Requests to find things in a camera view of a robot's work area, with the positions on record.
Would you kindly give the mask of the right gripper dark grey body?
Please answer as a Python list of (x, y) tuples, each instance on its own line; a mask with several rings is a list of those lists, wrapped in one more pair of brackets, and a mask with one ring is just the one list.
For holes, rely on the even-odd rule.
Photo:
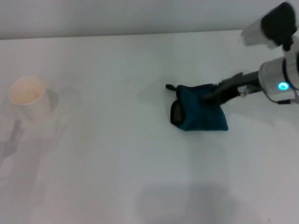
[(251, 73), (238, 73), (237, 77), (237, 89), (241, 90), (242, 88), (248, 87), (253, 90), (260, 90), (260, 83), (258, 78), (259, 72), (251, 72)]

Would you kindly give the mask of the blue rag with black trim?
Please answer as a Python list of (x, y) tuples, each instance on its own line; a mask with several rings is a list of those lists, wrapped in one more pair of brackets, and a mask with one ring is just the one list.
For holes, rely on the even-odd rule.
[(220, 105), (204, 103), (204, 97), (212, 93), (215, 84), (194, 87), (165, 85), (174, 91), (177, 99), (170, 109), (170, 122), (183, 131), (228, 131), (227, 120)]

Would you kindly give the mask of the white paper cup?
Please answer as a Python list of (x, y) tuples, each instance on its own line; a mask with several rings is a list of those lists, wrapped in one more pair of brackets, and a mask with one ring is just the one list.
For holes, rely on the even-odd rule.
[(9, 89), (10, 101), (17, 105), (30, 121), (43, 121), (52, 114), (45, 82), (36, 76), (16, 80)]

